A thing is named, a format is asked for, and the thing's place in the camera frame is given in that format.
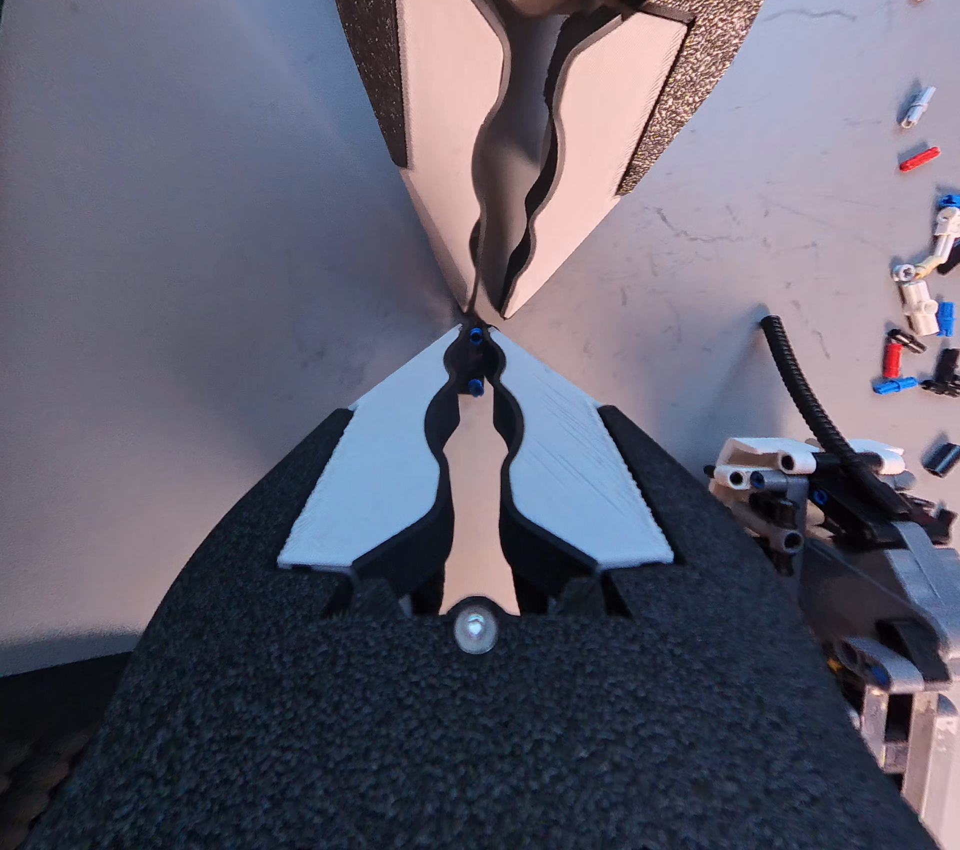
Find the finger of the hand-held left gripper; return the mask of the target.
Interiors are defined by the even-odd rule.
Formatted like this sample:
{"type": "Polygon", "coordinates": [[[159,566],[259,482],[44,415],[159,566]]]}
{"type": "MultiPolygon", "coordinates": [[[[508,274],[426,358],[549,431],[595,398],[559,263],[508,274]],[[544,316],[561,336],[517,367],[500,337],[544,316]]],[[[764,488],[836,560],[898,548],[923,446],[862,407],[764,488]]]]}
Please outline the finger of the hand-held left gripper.
{"type": "Polygon", "coordinates": [[[677,16],[617,15],[558,65],[551,137],[527,195],[527,223],[508,264],[501,316],[513,316],[618,203],[618,190],[688,34],[677,16]]]}
{"type": "Polygon", "coordinates": [[[506,94],[508,37],[491,0],[395,0],[406,167],[400,171],[441,273],[466,312],[484,217],[478,142],[506,94]]]}

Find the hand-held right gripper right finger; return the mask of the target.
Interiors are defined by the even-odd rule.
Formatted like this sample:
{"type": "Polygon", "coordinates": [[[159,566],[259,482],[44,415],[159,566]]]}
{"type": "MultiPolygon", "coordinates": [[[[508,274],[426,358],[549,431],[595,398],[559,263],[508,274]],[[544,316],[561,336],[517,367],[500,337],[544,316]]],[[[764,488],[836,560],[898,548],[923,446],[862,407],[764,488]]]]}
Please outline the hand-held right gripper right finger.
{"type": "Polygon", "coordinates": [[[503,515],[587,568],[672,563],[600,404],[498,329],[487,336],[494,426],[508,449],[503,515]]]}

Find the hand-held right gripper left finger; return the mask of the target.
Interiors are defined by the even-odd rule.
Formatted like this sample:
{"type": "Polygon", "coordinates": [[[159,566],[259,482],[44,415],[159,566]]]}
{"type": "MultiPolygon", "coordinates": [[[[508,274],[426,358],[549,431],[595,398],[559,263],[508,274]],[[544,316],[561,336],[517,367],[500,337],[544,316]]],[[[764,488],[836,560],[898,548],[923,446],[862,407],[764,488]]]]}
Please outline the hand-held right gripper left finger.
{"type": "Polygon", "coordinates": [[[424,517],[440,466],[426,412],[448,383],[456,325],[350,406],[352,417],[278,555],[278,567],[347,571],[424,517]]]}

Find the black building beam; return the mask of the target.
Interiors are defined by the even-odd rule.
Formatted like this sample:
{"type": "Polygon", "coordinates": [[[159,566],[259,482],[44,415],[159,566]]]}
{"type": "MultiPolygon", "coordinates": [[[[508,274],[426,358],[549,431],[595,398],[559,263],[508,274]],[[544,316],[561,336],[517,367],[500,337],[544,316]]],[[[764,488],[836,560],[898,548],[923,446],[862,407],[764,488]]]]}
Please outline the black building beam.
{"type": "Polygon", "coordinates": [[[489,364],[488,344],[489,334],[488,325],[478,316],[469,316],[463,323],[461,332],[455,341],[453,364],[455,370],[456,391],[460,395],[464,393],[465,384],[470,377],[482,377],[486,388],[486,376],[489,364]],[[486,340],[483,346],[473,347],[469,343],[469,332],[474,326],[486,328],[486,340]]]}

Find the grey desk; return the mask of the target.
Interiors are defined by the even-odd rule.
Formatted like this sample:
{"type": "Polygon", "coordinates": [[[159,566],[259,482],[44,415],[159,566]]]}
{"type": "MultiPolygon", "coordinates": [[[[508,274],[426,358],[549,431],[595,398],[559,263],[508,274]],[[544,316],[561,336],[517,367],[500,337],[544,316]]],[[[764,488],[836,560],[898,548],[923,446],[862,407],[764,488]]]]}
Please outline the grey desk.
{"type": "MultiPolygon", "coordinates": [[[[6,0],[2,674],[130,649],[211,528],[450,327],[333,0],[6,0]]],[[[958,0],[766,0],[726,75],[506,334],[700,473],[800,439],[780,314],[849,437],[889,267],[958,188],[958,0]]]]}

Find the toy vehicle chassis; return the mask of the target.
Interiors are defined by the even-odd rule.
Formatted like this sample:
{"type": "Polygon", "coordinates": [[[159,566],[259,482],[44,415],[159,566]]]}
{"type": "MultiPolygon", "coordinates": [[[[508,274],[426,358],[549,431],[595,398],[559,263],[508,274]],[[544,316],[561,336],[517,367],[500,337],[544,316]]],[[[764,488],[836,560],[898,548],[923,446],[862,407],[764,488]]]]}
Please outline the toy vehicle chassis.
{"type": "Polygon", "coordinates": [[[781,319],[760,324],[812,438],[729,438],[709,490],[786,577],[880,770],[958,848],[958,515],[913,494],[902,449],[842,436],[781,319]]]}

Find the pile of small building parts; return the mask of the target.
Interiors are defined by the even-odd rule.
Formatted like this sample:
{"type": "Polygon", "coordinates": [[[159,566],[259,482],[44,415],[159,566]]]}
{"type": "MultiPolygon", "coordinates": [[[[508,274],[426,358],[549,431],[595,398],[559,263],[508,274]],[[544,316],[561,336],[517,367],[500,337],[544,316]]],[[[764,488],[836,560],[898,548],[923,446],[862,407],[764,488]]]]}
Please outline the pile of small building parts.
{"type": "MultiPolygon", "coordinates": [[[[925,0],[911,0],[920,4],[925,0]]],[[[913,129],[930,106],[936,88],[917,85],[915,92],[900,108],[898,125],[904,131],[913,129]]],[[[914,148],[898,163],[900,173],[908,173],[927,165],[941,154],[936,146],[914,148]]],[[[891,277],[896,285],[901,312],[908,330],[894,327],[886,333],[881,379],[872,385],[877,395],[890,395],[910,388],[951,399],[958,399],[958,347],[942,347],[932,375],[919,380],[902,371],[903,353],[922,354],[928,347],[922,339],[937,337],[950,341],[956,336],[957,316],[954,302],[938,300],[931,294],[928,278],[935,271],[948,272],[958,263],[959,209],[958,194],[938,199],[933,220],[929,253],[914,262],[894,264],[891,277]]],[[[928,453],[923,468],[930,475],[943,479],[958,467],[957,443],[944,442],[928,453]]]]}

